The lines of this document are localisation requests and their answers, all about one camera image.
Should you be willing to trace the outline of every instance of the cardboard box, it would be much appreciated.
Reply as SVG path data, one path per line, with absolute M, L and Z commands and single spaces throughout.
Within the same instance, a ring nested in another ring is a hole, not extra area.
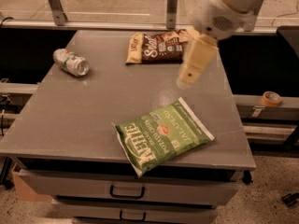
M 15 164 L 11 171 L 18 200 L 29 202 L 51 202 L 51 196 L 37 194 L 19 177 L 20 169 L 21 168 L 17 164 Z

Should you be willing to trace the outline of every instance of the metal post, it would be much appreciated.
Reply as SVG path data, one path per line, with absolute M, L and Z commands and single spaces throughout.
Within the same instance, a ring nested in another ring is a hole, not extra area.
M 175 29 L 177 22 L 178 0 L 167 0 L 166 28 Z
M 48 1 L 50 4 L 50 8 L 52 10 L 52 15 L 55 24 L 58 26 L 64 25 L 65 22 L 67 21 L 67 17 L 64 13 L 60 0 L 48 0 Z

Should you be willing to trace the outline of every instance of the brown snack packet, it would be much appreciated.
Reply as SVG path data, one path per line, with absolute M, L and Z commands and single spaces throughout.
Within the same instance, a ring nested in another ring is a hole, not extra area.
M 181 61 L 188 41 L 200 34 L 193 28 L 164 34 L 135 33 L 129 44 L 126 63 L 160 63 Z

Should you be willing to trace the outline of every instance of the gray tabletop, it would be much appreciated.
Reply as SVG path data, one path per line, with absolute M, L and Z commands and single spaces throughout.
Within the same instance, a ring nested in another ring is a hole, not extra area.
M 221 59 L 194 86 L 176 86 L 179 64 L 125 65 L 134 32 L 78 31 L 68 45 L 85 57 L 85 77 L 54 65 L 0 143 L 0 154 L 128 162 L 113 123 L 134 119 L 183 97 L 215 140 L 165 165 L 251 170 L 255 162 Z

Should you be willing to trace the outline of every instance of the floor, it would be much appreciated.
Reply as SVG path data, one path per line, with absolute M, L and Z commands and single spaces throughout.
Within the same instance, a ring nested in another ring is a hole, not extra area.
M 0 0 L 0 17 L 19 20 L 51 20 L 47 0 Z M 189 23 L 197 0 L 179 0 L 178 22 Z M 72 21 L 164 22 L 165 0 L 62 0 Z M 264 0 L 258 26 L 299 24 L 298 0 Z M 298 223 L 299 206 L 288 208 L 280 199 L 299 191 L 299 160 L 255 155 L 253 183 L 238 181 L 239 192 L 219 208 L 216 224 Z M 0 167 L 4 158 L 0 157 Z M 15 189 L 0 187 L 0 224 L 69 224 L 50 203 L 18 201 Z

